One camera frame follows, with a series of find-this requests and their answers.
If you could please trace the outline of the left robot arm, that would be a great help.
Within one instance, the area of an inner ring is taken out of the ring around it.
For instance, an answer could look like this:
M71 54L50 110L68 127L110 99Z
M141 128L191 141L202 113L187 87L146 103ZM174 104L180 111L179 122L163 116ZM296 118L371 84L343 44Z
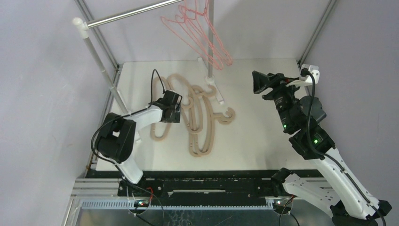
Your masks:
M166 90L162 98L139 111L125 115L109 113L92 136L93 154L114 165L135 196L142 196L147 190L147 183L141 180L144 173L133 157L136 132L158 122L179 123L182 99L180 94Z

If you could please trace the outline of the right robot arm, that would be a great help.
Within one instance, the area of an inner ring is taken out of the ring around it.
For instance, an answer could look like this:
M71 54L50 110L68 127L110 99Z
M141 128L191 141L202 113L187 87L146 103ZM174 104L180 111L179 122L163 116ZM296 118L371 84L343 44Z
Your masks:
M314 165L332 187L331 191L322 189L305 182L292 170L281 168L271 179L272 191L275 196L287 193L291 198L307 201L329 215L336 226L375 226L377 219L386 225L391 204L375 198L344 162L334 141L320 126L326 112L315 93L295 96L301 86L315 87L317 76L317 71L308 69L302 69L297 78L252 72L253 92L274 102L292 148Z

